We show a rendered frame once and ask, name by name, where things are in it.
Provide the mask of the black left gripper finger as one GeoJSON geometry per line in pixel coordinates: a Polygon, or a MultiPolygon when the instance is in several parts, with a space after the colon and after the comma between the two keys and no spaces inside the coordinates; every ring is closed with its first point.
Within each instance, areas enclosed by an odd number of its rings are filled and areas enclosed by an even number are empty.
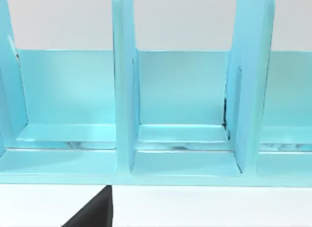
{"type": "Polygon", "coordinates": [[[113,227],[112,186],[105,186],[61,227],[113,227]]]}

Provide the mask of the light blue rack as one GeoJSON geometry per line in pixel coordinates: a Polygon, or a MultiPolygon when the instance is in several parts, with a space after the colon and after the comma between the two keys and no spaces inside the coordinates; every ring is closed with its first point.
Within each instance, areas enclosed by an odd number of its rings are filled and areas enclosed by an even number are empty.
{"type": "Polygon", "coordinates": [[[0,184],[312,187],[312,51],[272,51],[275,0],[236,0],[228,51],[19,49],[0,0],[0,184]]]}

